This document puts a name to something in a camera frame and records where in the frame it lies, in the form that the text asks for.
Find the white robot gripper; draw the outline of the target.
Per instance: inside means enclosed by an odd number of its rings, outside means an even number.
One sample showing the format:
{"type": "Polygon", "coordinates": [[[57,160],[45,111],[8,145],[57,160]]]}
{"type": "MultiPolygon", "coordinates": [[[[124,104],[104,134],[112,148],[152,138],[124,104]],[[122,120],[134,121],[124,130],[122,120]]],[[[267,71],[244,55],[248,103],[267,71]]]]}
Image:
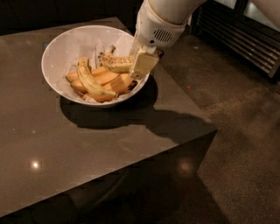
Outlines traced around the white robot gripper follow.
{"type": "Polygon", "coordinates": [[[186,16],[186,0],[143,1],[137,15],[136,37],[145,46],[141,46],[133,55],[129,69],[132,79],[143,79],[159,62],[157,47],[174,45],[186,28],[186,16]]]}

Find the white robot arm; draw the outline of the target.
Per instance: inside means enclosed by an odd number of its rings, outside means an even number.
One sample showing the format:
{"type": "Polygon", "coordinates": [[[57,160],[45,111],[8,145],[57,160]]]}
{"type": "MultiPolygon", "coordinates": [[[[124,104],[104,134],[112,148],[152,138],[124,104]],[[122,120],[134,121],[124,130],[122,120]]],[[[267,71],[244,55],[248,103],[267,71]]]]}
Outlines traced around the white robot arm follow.
{"type": "Polygon", "coordinates": [[[169,48],[187,26],[194,34],[212,35],[279,81],[280,0],[236,0],[233,9],[215,0],[143,0],[130,53],[169,48]]]}

